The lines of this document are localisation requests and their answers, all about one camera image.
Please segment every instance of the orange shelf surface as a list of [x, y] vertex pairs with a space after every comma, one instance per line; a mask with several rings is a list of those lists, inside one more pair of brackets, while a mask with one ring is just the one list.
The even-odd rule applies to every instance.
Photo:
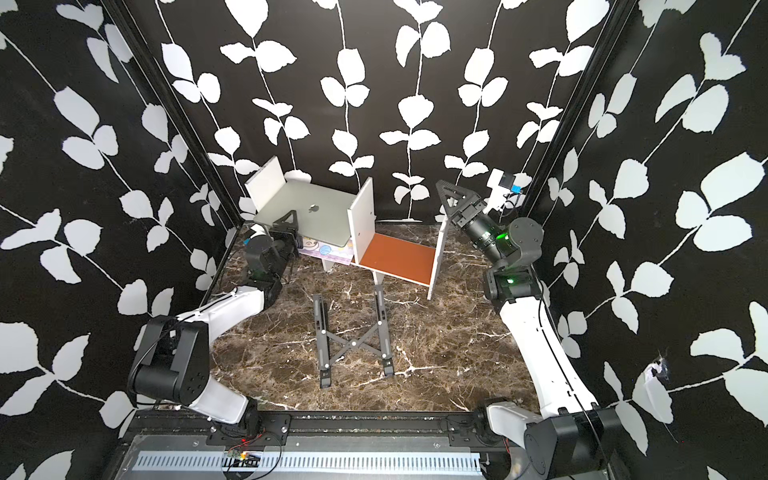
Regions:
[[374, 233], [360, 265], [428, 286], [434, 260], [432, 247]]

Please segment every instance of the white panel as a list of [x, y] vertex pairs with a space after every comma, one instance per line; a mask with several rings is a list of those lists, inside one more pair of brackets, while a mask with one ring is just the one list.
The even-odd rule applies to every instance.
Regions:
[[256, 205], [256, 211], [260, 211], [285, 183], [280, 162], [277, 157], [272, 157], [246, 181], [245, 188]]
[[349, 232], [352, 234], [352, 247], [355, 251], [355, 263], [360, 263], [366, 254], [368, 245], [376, 232], [376, 215], [373, 214], [373, 179], [363, 184], [360, 191], [347, 210], [349, 215]]
[[435, 248], [435, 260], [432, 262], [432, 276], [429, 277], [429, 291], [427, 300], [432, 299], [432, 291], [435, 289], [435, 282], [440, 273], [440, 263], [442, 263], [442, 249], [445, 248], [445, 231], [448, 229], [448, 218], [443, 219], [440, 224], [440, 233], [437, 236], [437, 247]]

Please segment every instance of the black wall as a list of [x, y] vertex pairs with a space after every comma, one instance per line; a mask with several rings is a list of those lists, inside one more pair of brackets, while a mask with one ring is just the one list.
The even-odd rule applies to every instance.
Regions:
[[[532, 174], [535, 171], [561, 113], [553, 109], [540, 122], [526, 104], [535, 102], [541, 104], [541, 108], [565, 108], [610, 8], [606, 0], [525, 3], [520, 0], [445, 0], [437, 3], [424, 2], [420, 7], [424, 18], [429, 20], [419, 27], [415, 17], [406, 11], [406, 7], [419, 8], [415, 0], [341, 0], [338, 4], [335, 0], [281, 0], [268, 5], [266, 0], [250, 3], [237, 0], [127, 2], [170, 83], [183, 80], [182, 77], [189, 73], [186, 68], [186, 74], [167, 68], [169, 58], [178, 61], [184, 56], [182, 51], [190, 60], [189, 64], [184, 60], [185, 65], [191, 66], [189, 79], [198, 82], [198, 78], [206, 73], [209, 74], [206, 79], [211, 83], [215, 83], [213, 79], [216, 78], [220, 95], [215, 94], [214, 88], [213, 95], [200, 99], [193, 84], [187, 80], [177, 86], [182, 91], [186, 89], [189, 99], [180, 93], [177, 96], [207, 151], [219, 155], [212, 156], [212, 160], [220, 165], [218, 171], [236, 204], [245, 196], [241, 184], [252, 170], [242, 162], [238, 167], [240, 173], [235, 173], [227, 164], [245, 159], [261, 165], [276, 154], [284, 171], [293, 170], [295, 161], [295, 168], [302, 172], [299, 176], [311, 177], [312, 182], [340, 190], [356, 192], [360, 181], [373, 176], [379, 220], [428, 222], [434, 222], [435, 216], [439, 215], [435, 182], [439, 179], [457, 180], [461, 169], [455, 167], [467, 160], [463, 144], [473, 132], [487, 131], [488, 141], [487, 144], [482, 141], [483, 133], [472, 138], [478, 141], [474, 151], [479, 151], [470, 162], [478, 163], [464, 170], [466, 177], [459, 180], [461, 184], [484, 188], [488, 172], [494, 167], [514, 173]], [[253, 10], [248, 15], [239, 15], [241, 4], [250, 5]], [[422, 14], [417, 12], [415, 15], [421, 18]], [[567, 18], [570, 19], [569, 28], [566, 27]], [[405, 60], [405, 67], [396, 55], [401, 28], [410, 31], [416, 42]], [[421, 61], [417, 42], [419, 33], [416, 33], [419, 28], [425, 36], [425, 56]], [[495, 61], [484, 85], [490, 85], [493, 79], [499, 80], [488, 87], [486, 105], [481, 104], [478, 108], [475, 102], [468, 101], [470, 106], [465, 106], [458, 92], [461, 86], [469, 83], [465, 79], [465, 68], [476, 48], [488, 47], [489, 37]], [[279, 42], [290, 51], [283, 52], [284, 58], [287, 61], [295, 58], [295, 61], [275, 71], [265, 67], [260, 72], [255, 58], [241, 56], [237, 58], [241, 62], [234, 63], [222, 52], [222, 47], [240, 43], [239, 51], [248, 55], [246, 48], [261, 48], [264, 41]], [[173, 51], [166, 47], [164, 55], [163, 45], [171, 43], [177, 47], [173, 47]], [[367, 98], [358, 107], [345, 103], [343, 96], [336, 101], [341, 106], [334, 106], [321, 87], [321, 80], [328, 77], [335, 80], [325, 82], [343, 83], [337, 55], [345, 46], [356, 49], [364, 64], [364, 79], [348, 76], [349, 84], [365, 85], [369, 89]], [[539, 64], [540, 68], [534, 66], [529, 55], [548, 48], [560, 53], [573, 52], [568, 57], [568, 68], [561, 71], [568, 76], [555, 76], [557, 61]], [[470, 80], [472, 72], [478, 70], [470, 65]], [[492, 102], [493, 89], [505, 82], [503, 94]], [[421, 134], [432, 139], [426, 144], [437, 139], [439, 143], [412, 150], [409, 154], [405, 141], [388, 145], [380, 134], [409, 133], [398, 105], [416, 92], [432, 102], [433, 110], [413, 130], [430, 131], [434, 137]], [[280, 123], [275, 115], [252, 103], [254, 98], [264, 100], [267, 105], [272, 104], [272, 100], [291, 105], [289, 114], [280, 112], [281, 121], [298, 118], [309, 135], [304, 136], [306, 132], [299, 128], [299, 134], [292, 134], [295, 139], [288, 141], [280, 132], [276, 135], [276, 145], [273, 144], [265, 135], [264, 121], [269, 119], [267, 121], [276, 128], [280, 128]], [[547, 134], [541, 136], [540, 142], [533, 134], [517, 146], [518, 132], [526, 123], [531, 122], [538, 129], [540, 123], [543, 128], [550, 121], [554, 123], [545, 128]], [[240, 146], [232, 156], [214, 136], [218, 130], [229, 127], [240, 137]], [[354, 136], [356, 149], [336, 146], [335, 131], [342, 132], [337, 140], [343, 141], [347, 133]], [[350, 161], [360, 157], [364, 158], [358, 161], [359, 169], [355, 171]], [[412, 195], [407, 186], [408, 177], [415, 177], [410, 180]], [[250, 218], [247, 201], [243, 200], [241, 205], [245, 207], [244, 218]]]
[[19, 3], [0, 3], [0, 478], [98, 478], [141, 327], [199, 304], [239, 219], [190, 202], [200, 158], [101, 6]]
[[639, 2], [548, 175], [538, 269], [632, 478], [764, 478], [768, 5], [675, 3]]

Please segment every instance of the ventilation grille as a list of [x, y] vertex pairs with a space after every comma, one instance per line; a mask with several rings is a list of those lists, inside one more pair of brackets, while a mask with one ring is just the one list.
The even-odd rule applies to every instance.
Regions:
[[[153, 472], [266, 472], [279, 453], [264, 453], [260, 465], [230, 467], [223, 452], [140, 452], [133, 470]], [[463, 452], [284, 452], [275, 472], [480, 475], [480, 454]]]

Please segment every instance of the white leaf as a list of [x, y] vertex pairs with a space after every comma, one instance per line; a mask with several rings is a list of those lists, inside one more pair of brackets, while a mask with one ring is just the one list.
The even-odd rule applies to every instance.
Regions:
[[744, 349], [741, 346], [741, 338], [736, 332], [729, 329], [717, 329], [700, 333], [690, 344], [690, 355], [713, 355], [739, 363], [744, 361]]
[[570, 312], [568, 314], [568, 331], [571, 335], [582, 335], [587, 332], [587, 320], [584, 312]]
[[768, 402], [763, 393], [768, 391], [768, 372], [738, 369], [723, 374], [725, 388], [741, 408], [747, 410], [768, 426]]
[[96, 144], [80, 137], [69, 137], [61, 144], [61, 150], [83, 167], [99, 170], [104, 166], [104, 158]]
[[30, 413], [35, 407], [35, 403], [40, 399], [40, 396], [55, 379], [56, 377], [46, 373], [43, 376], [36, 376], [27, 380], [20, 389], [11, 395], [11, 398], [0, 406], [0, 414], [13, 416]]
[[608, 230], [616, 238], [624, 239], [624, 231], [627, 225], [624, 222], [624, 212], [618, 205], [606, 205], [598, 214], [598, 223], [605, 230]]
[[416, 0], [395, 0], [399, 6], [413, 17], [419, 24], [434, 19], [442, 10], [442, 6], [434, 2], [416, 3]]
[[256, 170], [259, 170], [259, 165], [250, 160], [246, 160], [245, 158], [241, 158], [235, 162], [235, 171], [240, 175], [252, 174]]
[[101, 227], [89, 220], [73, 220], [64, 225], [64, 235], [75, 252], [88, 255], [96, 250], [101, 239]]
[[568, 262], [568, 248], [567, 247], [562, 247], [554, 255], [554, 263], [552, 265], [554, 266], [554, 265], [557, 265], [559, 263], [566, 263], [566, 262]]
[[574, 42], [608, 13], [610, 4], [606, 0], [574, 0], [565, 13], [565, 29], [568, 31], [568, 41]]
[[484, 174], [487, 171], [488, 167], [486, 167], [485, 164], [481, 162], [470, 162], [464, 167], [464, 170], [462, 170], [462, 176], [469, 178], [474, 177], [475, 175]]
[[91, 37], [85, 41], [85, 44], [88, 46], [88, 51], [91, 53], [91, 57], [94, 58], [96, 65], [101, 71], [103, 71], [104, 74], [107, 75], [107, 78], [114, 83], [118, 83], [118, 77], [114, 74], [112, 63], [109, 59], [109, 45], [107, 45], [107, 42]]
[[488, 131], [476, 131], [473, 134], [469, 134], [464, 138], [464, 155], [466, 155], [467, 160], [469, 160], [472, 155], [478, 153], [480, 150], [485, 148], [485, 145], [488, 145]]
[[598, 123], [598, 138], [603, 138], [616, 130], [616, 117], [611, 114], [605, 114]]
[[219, 167], [234, 167], [235, 163], [227, 155], [208, 152], [208, 159]]
[[373, 155], [358, 157], [352, 164], [355, 168], [373, 168]]
[[158, 293], [152, 300], [152, 316], [167, 315], [170, 312], [170, 301], [174, 298], [174, 289], [167, 288]]
[[118, 137], [111, 125], [101, 125], [94, 134], [94, 144], [102, 154], [118, 154]]
[[664, 11], [666, 0], [640, 0], [637, 7], [643, 13], [643, 25], [650, 28], [656, 25]]
[[118, 300], [118, 312], [123, 315], [141, 315], [147, 312], [147, 284], [139, 279], [123, 288]]
[[147, 194], [141, 190], [132, 190], [120, 197], [123, 211], [133, 218], [154, 218], [152, 204]]
[[645, 429], [645, 423], [643, 423], [640, 414], [629, 403], [619, 402], [616, 405], [616, 415], [618, 415], [619, 421], [621, 421], [621, 426], [624, 427], [624, 430], [634, 440], [637, 449], [643, 452], [643, 455], [646, 455], [648, 450], [648, 432]]
[[67, 253], [67, 247], [59, 245], [58, 247], [49, 248], [40, 255], [40, 264], [50, 273], [56, 280], [61, 280], [66, 283], [80, 283], [81, 278], [72, 269], [72, 264], [69, 261], [69, 255]]
[[527, 121], [525, 125], [518, 132], [518, 148], [522, 148], [523, 144], [538, 131], [538, 124], [534, 121]]
[[187, 143], [184, 141], [181, 135], [177, 134], [174, 137], [170, 143], [170, 149], [174, 153], [176, 161], [179, 164], [184, 163], [184, 161], [187, 159], [187, 152], [189, 151], [189, 148], [187, 148]]
[[399, 141], [408, 140], [408, 134], [397, 131], [385, 131], [379, 135], [379, 138], [384, 140], [387, 145], [394, 145]]
[[614, 198], [637, 198], [648, 191], [648, 167], [628, 158], [621, 162], [614, 184]]
[[83, 352], [88, 345], [89, 336], [91, 336], [90, 333], [70, 340], [56, 352], [51, 368], [56, 379], [67, 381], [78, 374], [83, 365]]
[[557, 117], [560, 112], [563, 111], [560, 107], [544, 107], [544, 105], [535, 101], [525, 104], [525, 107], [536, 114], [539, 120], [549, 120], [550, 118]]
[[413, 200], [424, 200], [429, 198], [429, 190], [424, 185], [414, 185], [411, 188], [411, 198]]
[[87, 136], [92, 136], [99, 118], [96, 110], [78, 95], [74, 90], [66, 87], [62, 91], [57, 91], [53, 97], [56, 108], [67, 120], [75, 127], [83, 131]]
[[632, 400], [662, 423], [672, 423], [672, 398], [656, 376], [645, 371], [637, 377]]
[[701, 191], [710, 208], [717, 210], [755, 190], [764, 176], [763, 165], [744, 152], [708, 173], [701, 181]]
[[594, 128], [598, 124], [600, 119], [605, 113], [605, 95], [597, 94], [594, 96], [592, 106], [589, 109], [589, 118], [587, 119], [587, 125], [589, 128]]
[[614, 262], [611, 264], [610, 267], [608, 267], [608, 271], [605, 273], [606, 278], [608, 278], [608, 281], [611, 282], [611, 286], [614, 288], [614, 293], [616, 293], [616, 296], [620, 296], [624, 293], [624, 274], [621, 272], [621, 267], [619, 266], [619, 263], [614, 260]]
[[727, 478], [714, 468], [707, 467], [707, 480], [727, 480]]
[[360, 58], [357, 48], [343, 48], [336, 56], [341, 77], [345, 85], [360, 83], [366, 79], [366, 67]]
[[626, 323], [632, 332], [637, 333], [637, 309], [634, 304], [626, 297], [619, 296], [611, 301], [611, 310], [622, 322]]
[[101, 6], [95, 4], [86, 5], [83, 10], [74, 5], [57, 5], [56, 12], [64, 18], [84, 23], [95, 31], [98, 31], [101, 23], [104, 22], [104, 12], [101, 10]]
[[680, 77], [674, 85], [667, 90], [664, 98], [661, 99], [659, 107], [656, 109], [656, 122], [672, 108], [678, 106], [689, 98], [696, 96], [696, 82], [691, 74], [685, 74]]
[[336, 148], [338, 148], [340, 152], [342, 152], [347, 157], [349, 157], [350, 160], [352, 160], [352, 156], [357, 151], [357, 138], [347, 131], [334, 130], [332, 140], [333, 140], [333, 144], [336, 145]]
[[739, 55], [722, 55], [723, 46], [713, 33], [701, 35], [699, 46], [704, 54], [705, 80], [728, 80], [746, 70]]
[[237, 206], [240, 207], [243, 212], [256, 214], [256, 205], [253, 204], [253, 200], [251, 200], [250, 197], [240, 197]]
[[631, 288], [645, 296], [659, 297], [669, 293], [672, 280], [674, 278], [657, 264], [643, 262], [634, 271]]
[[397, 202], [398, 205], [400, 205], [400, 202], [402, 202], [402, 198], [408, 194], [411, 190], [408, 189], [408, 187], [404, 187], [402, 185], [398, 185], [395, 189], [395, 202]]
[[240, 135], [232, 127], [221, 128], [214, 134], [216, 143], [232, 155], [240, 147]]
[[194, 82], [189, 55], [175, 43], [163, 43], [163, 62], [170, 74]]
[[38, 336], [26, 323], [0, 323], [0, 373], [38, 366]]
[[705, 252], [722, 252], [752, 238], [752, 227], [742, 217], [710, 217], [694, 235], [694, 245]]
[[632, 98], [632, 91], [634, 91], [636, 83], [637, 79], [631, 73], [621, 75], [619, 81], [616, 82], [614, 93], [611, 94], [611, 101], [608, 102], [606, 111], [616, 115], [624, 111], [629, 99]]
[[299, 140], [310, 134], [310, 131], [307, 130], [304, 122], [296, 117], [286, 117], [285, 129], [286, 135], [291, 140]]
[[573, 74], [584, 70], [587, 67], [587, 62], [592, 56], [592, 47], [589, 45], [582, 45], [576, 47], [563, 56], [560, 61], [560, 67], [558, 68], [558, 75], [561, 77], [570, 77]]
[[266, 20], [266, 0], [224, 0], [224, 3], [249, 37], [253, 38], [259, 33]]
[[354, 166], [350, 162], [345, 161], [337, 161], [328, 167], [328, 170], [332, 171], [334, 174], [342, 174], [345, 177], [353, 177], [355, 175]]
[[547, 124], [541, 128], [541, 130], [538, 132], [538, 135], [536, 137], [536, 141], [540, 144], [545, 144], [552, 140], [552, 137], [554, 137], [554, 133], [558, 131], [558, 125], [560, 124], [560, 121], [557, 120], [550, 120], [547, 122]]
[[[282, 117], [284, 115], [288, 115], [290, 111], [293, 110], [293, 105], [284, 104], [283, 102], [273, 104], [271, 101], [264, 100], [262, 98], [254, 98], [251, 101], [253, 102], [254, 105], [256, 105], [257, 107], [263, 108], [264, 110], [270, 112], [275, 117]], [[344, 105], [344, 98], [342, 98], [341, 105]]]
[[176, 91], [192, 103], [196, 104], [200, 101], [200, 89], [197, 88], [195, 83], [186, 80], [176, 80], [172, 85], [176, 88]]
[[560, 184], [558, 183], [558, 179], [555, 177], [547, 179], [547, 185], [549, 186], [549, 199], [554, 202], [560, 194]]
[[707, 219], [710, 211], [704, 200], [694, 192], [684, 191], [677, 201], [675, 223], [681, 228], [696, 228]]
[[109, 42], [109, 48], [114, 53], [114, 56], [123, 63], [128, 63], [134, 57], [134, 53], [125, 43], [123, 35], [118, 30], [118, 27], [107, 23], [104, 26], [104, 32], [107, 34], [107, 42]]
[[[249, 211], [246, 208], [243, 208], [243, 205], [240, 205], [241, 210]], [[192, 250], [192, 254], [190, 255], [190, 265], [198, 270], [205, 271], [205, 264], [208, 261], [208, 255], [205, 254], [202, 250], [198, 250], [197, 248]]]
[[575, 262], [570, 262], [563, 269], [563, 278], [565, 282], [572, 287], [576, 287], [578, 282], [578, 265]]
[[683, 114], [683, 127], [695, 133], [714, 132], [728, 109], [728, 91], [715, 85], [694, 98]]
[[403, 25], [398, 30], [397, 40], [395, 40], [395, 53], [397, 54], [397, 61], [400, 63], [401, 67], [406, 66], [408, 53], [420, 38], [419, 33], [408, 25]]
[[259, 68], [264, 71], [278, 71], [288, 64], [296, 61], [296, 57], [288, 48], [273, 40], [266, 40], [259, 43], [256, 47], [256, 60], [259, 62]]
[[603, 378], [616, 392], [619, 401], [624, 400], [624, 394], [621, 391], [621, 381], [619, 381], [619, 377], [616, 376], [616, 372], [614, 372], [613, 367], [608, 362], [603, 362]]
[[403, 98], [397, 104], [397, 108], [400, 110], [400, 116], [406, 125], [409, 128], [415, 128], [432, 113], [435, 104], [427, 100], [424, 95], [413, 95]]
[[589, 199], [598, 202], [603, 207], [608, 204], [608, 200], [605, 199], [605, 189], [594, 180], [589, 181]]
[[168, 117], [162, 106], [148, 104], [141, 114], [141, 124], [155, 138], [168, 142]]
[[427, 58], [439, 57], [451, 49], [451, 37], [440, 22], [432, 22], [422, 36], [422, 55]]
[[256, 57], [256, 51], [251, 47], [247, 47], [240, 42], [223, 45], [219, 47], [219, 51], [234, 63], [241, 63], [243, 60], [249, 57]]
[[563, 338], [561, 345], [563, 346], [565, 355], [570, 356], [572, 359], [581, 358], [581, 349], [579, 348], [578, 343], [576, 343], [576, 340], [572, 339], [570, 336]]
[[60, 226], [61, 213], [56, 208], [52, 212], [42, 214], [33, 228], [24, 228], [6, 237], [0, 243], [0, 249], [13, 250], [28, 243], [53, 240]]
[[460, 157], [454, 157], [453, 155], [446, 155], [443, 160], [445, 168], [464, 168], [464, 159]]
[[117, 391], [107, 397], [106, 403], [99, 409], [101, 419], [110, 429], [116, 429], [134, 409], [125, 392]]
[[532, 51], [528, 55], [528, 58], [531, 59], [534, 67], [541, 68], [548, 63], [552, 63], [553, 61], [562, 61], [563, 54], [560, 53], [555, 47], [550, 47], [544, 48], [542, 50]]
[[272, 145], [277, 145], [277, 135], [280, 133], [280, 128], [283, 128], [283, 125], [274, 118], [264, 119], [264, 134], [270, 139]]
[[215, 104], [221, 98], [221, 86], [219, 78], [212, 73], [203, 73], [197, 79], [197, 88], [208, 103]]
[[755, 353], [765, 361], [768, 358], [768, 312], [758, 302], [750, 302], [750, 317], [755, 327]]
[[200, 213], [203, 215], [203, 220], [205, 220], [205, 223], [211, 225], [212, 227], [216, 225], [214, 223], [214, 216], [210, 212], [209, 204], [204, 204], [202, 207], [200, 207]]
[[366, 101], [370, 91], [370, 88], [366, 87], [365, 85], [351, 85], [346, 88], [345, 95], [350, 105], [353, 107], [359, 107], [364, 101]]
[[573, 178], [576, 170], [578, 170], [578, 155], [576, 155], [576, 149], [572, 148], [563, 161], [563, 183]]

